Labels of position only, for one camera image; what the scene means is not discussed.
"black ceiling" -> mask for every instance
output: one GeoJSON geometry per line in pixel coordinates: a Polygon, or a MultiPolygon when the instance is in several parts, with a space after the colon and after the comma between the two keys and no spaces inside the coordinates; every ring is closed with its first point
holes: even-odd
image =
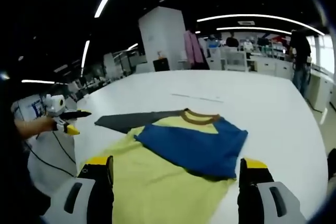
{"type": "MultiPolygon", "coordinates": [[[[3,0],[4,46],[2,65],[11,77],[62,81],[53,70],[82,57],[86,40],[91,44],[86,64],[103,54],[141,44],[138,19],[160,6],[182,10],[187,26],[199,18],[225,14],[268,14],[321,26],[312,0],[109,0],[102,15],[94,18],[101,0],[3,0]]],[[[198,23],[202,34],[217,27],[238,26],[238,20],[253,20],[258,27],[291,31],[299,26],[265,18],[227,18],[198,23]]]]}

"brown collar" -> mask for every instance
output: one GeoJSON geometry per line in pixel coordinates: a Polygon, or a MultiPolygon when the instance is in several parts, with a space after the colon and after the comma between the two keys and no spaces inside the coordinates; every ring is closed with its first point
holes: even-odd
{"type": "Polygon", "coordinates": [[[188,122],[188,123],[192,123],[192,124],[196,124],[196,125],[206,125],[206,124],[210,124],[210,123],[214,123],[217,120],[219,120],[220,115],[205,115],[205,114],[198,114],[196,112],[191,111],[190,109],[185,109],[184,111],[182,111],[181,113],[181,117],[184,121],[188,122]],[[188,116],[185,113],[189,113],[190,115],[193,116],[197,116],[199,118],[210,118],[209,120],[206,121],[197,121],[197,120],[192,120],[190,118],[188,118],[188,116]]]}

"white tabletop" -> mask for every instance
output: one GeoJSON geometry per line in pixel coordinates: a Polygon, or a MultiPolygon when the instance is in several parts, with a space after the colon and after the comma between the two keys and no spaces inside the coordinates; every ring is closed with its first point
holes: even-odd
{"type": "MultiPolygon", "coordinates": [[[[327,190],[327,159],[315,119],[286,79],[233,71],[184,70],[134,74],[78,102],[92,115],[79,119],[75,137],[78,164],[123,134],[94,122],[103,115],[189,108],[219,113],[248,137],[240,157],[264,162],[275,181],[300,200],[306,218],[319,208],[327,190]]],[[[239,159],[236,174],[239,175],[239,159]]],[[[224,197],[211,223],[238,223],[238,182],[224,197]]]]}

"jeans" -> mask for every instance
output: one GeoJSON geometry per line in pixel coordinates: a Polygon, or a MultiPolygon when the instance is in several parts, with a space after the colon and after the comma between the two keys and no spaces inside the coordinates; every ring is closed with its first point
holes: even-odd
{"type": "Polygon", "coordinates": [[[299,90],[303,98],[306,97],[306,91],[310,80],[310,66],[303,65],[296,69],[293,77],[293,84],[299,90]]]}

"pink cloth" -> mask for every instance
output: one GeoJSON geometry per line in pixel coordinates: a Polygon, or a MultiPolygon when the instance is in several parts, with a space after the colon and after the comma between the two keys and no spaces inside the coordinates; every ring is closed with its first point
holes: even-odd
{"type": "Polygon", "coordinates": [[[184,46],[189,63],[203,63],[201,47],[199,46],[197,37],[189,30],[184,33],[184,46]]]}

